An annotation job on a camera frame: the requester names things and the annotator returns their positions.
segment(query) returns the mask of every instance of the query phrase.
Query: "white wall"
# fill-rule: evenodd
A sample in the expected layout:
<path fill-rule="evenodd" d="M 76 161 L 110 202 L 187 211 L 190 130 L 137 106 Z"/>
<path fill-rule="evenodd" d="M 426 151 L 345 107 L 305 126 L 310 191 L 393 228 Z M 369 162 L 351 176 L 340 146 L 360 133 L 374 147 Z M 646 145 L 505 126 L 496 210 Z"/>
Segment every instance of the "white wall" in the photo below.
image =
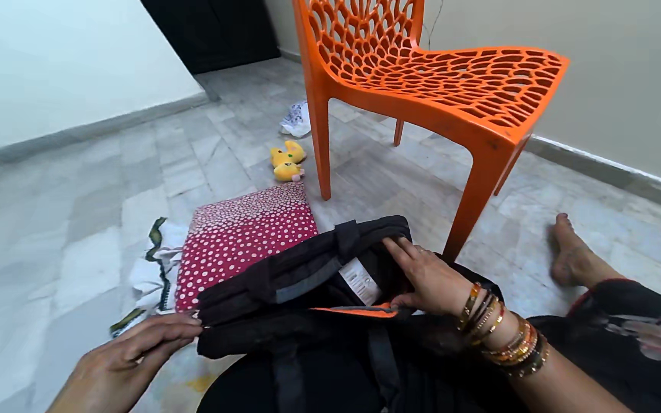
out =
<path fill-rule="evenodd" d="M 428 29 L 441 1 L 432 49 L 535 46 L 571 59 L 537 135 L 661 177 L 661 0 L 427 0 Z M 267 4 L 273 21 L 292 18 L 289 0 Z M 275 29 L 297 52 L 294 25 Z"/>
<path fill-rule="evenodd" d="M 0 147 L 201 92 L 140 0 L 0 0 Z"/>

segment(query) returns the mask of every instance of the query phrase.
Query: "barcode label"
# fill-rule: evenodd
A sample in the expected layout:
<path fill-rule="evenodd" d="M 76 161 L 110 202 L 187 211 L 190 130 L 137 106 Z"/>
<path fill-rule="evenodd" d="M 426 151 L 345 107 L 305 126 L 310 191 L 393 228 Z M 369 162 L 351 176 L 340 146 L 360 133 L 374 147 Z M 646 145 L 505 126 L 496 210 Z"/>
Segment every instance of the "barcode label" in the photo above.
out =
<path fill-rule="evenodd" d="M 358 258 L 352 259 L 338 272 L 365 305 L 372 305 L 381 296 L 379 286 Z"/>

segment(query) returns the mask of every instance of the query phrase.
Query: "foot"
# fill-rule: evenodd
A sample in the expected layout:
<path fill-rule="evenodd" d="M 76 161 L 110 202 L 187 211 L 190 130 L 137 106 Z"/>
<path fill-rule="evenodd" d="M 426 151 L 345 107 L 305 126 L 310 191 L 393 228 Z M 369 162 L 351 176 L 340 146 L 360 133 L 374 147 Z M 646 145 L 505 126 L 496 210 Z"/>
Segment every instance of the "foot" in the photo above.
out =
<path fill-rule="evenodd" d="M 623 278 L 597 256 L 573 230 L 568 214 L 559 213 L 552 226 L 560 253 L 552 265 L 552 278 L 563 286 L 595 286 L 604 279 Z"/>
<path fill-rule="evenodd" d="M 575 269 L 582 268 L 587 264 L 588 258 L 586 256 L 588 252 L 591 252 L 591 249 L 573 230 L 573 224 L 568 220 L 568 214 L 557 214 L 555 225 L 552 226 L 552 234 L 555 236 L 557 246 L 560 249 L 552 265 L 552 278 L 555 279 L 556 283 L 563 286 L 581 285 L 575 277 Z"/>

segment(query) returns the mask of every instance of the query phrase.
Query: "baseboard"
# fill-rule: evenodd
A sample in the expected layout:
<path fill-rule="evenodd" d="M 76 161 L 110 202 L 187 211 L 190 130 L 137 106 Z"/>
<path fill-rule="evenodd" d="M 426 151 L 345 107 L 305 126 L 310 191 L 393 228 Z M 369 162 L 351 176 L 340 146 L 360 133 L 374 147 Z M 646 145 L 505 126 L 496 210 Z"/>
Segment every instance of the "baseboard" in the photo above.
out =
<path fill-rule="evenodd" d="M 280 54 L 285 59 L 300 63 L 302 65 L 303 62 L 301 61 L 300 54 L 298 52 L 292 52 L 287 49 L 282 49 L 281 47 L 278 47 L 277 49 L 280 49 Z"/>
<path fill-rule="evenodd" d="M 172 115 L 183 110 L 197 107 L 208 102 L 205 92 L 178 101 L 159 104 L 147 109 L 137 110 L 92 124 L 68 128 L 50 135 L 17 142 L 0 148 L 0 164 L 14 163 L 32 155 L 55 148 L 61 148 L 84 140 L 97 139 L 120 129 L 134 127 L 150 120 Z"/>
<path fill-rule="evenodd" d="M 661 205 L 659 176 L 536 135 L 525 150 Z"/>

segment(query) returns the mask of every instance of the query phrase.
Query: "black backpack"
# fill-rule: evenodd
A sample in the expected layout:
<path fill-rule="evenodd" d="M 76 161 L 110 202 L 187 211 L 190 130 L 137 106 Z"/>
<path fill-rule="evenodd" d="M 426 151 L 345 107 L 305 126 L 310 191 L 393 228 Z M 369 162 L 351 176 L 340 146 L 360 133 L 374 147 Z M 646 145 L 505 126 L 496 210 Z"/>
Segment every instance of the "black backpack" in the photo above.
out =
<path fill-rule="evenodd" d="M 208 328 L 199 337 L 198 353 L 212 359 L 271 353 L 278 411 L 289 413 L 306 410 L 299 351 L 330 342 L 365 345 L 386 408 L 402 411 L 403 380 L 390 331 L 434 350 L 450 348 L 436 328 L 448 334 L 454 323 L 390 307 L 393 297 L 412 286 L 381 243 L 385 237 L 411 239 L 407 220 L 397 215 L 339 224 L 204 290 L 197 308 Z M 497 286 L 478 279 L 501 296 Z"/>

